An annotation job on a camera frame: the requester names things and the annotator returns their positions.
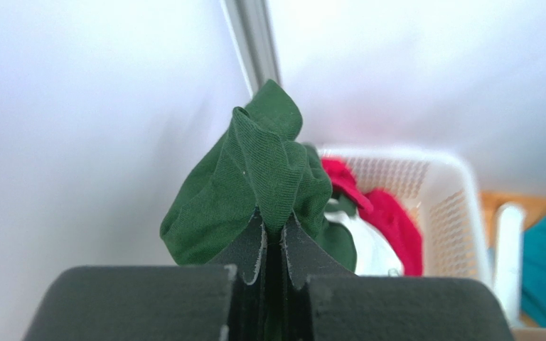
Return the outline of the green and white t-shirt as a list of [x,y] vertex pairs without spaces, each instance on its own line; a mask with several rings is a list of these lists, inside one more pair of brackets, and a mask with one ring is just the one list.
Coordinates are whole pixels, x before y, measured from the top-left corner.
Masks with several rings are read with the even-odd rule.
[[302,229],[350,271],[357,253],[350,232],[324,215],[331,179],[313,146],[296,139],[302,115],[270,80],[244,107],[184,180],[159,234],[179,265],[209,262],[245,230],[258,210],[269,240],[294,215]]

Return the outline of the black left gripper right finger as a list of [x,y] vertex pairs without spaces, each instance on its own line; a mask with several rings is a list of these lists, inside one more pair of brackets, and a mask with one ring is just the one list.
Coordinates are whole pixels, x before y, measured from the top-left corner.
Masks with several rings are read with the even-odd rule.
[[469,278],[357,276],[291,216],[283,229],[285,340],[512,340],[501,307]]

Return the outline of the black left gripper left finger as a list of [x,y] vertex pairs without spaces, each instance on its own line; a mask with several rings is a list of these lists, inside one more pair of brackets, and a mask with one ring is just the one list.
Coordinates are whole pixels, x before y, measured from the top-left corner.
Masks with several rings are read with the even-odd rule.
[[262,340],[267,235],[258,211],[207,264],[80,266],[46,291],[27,340]]

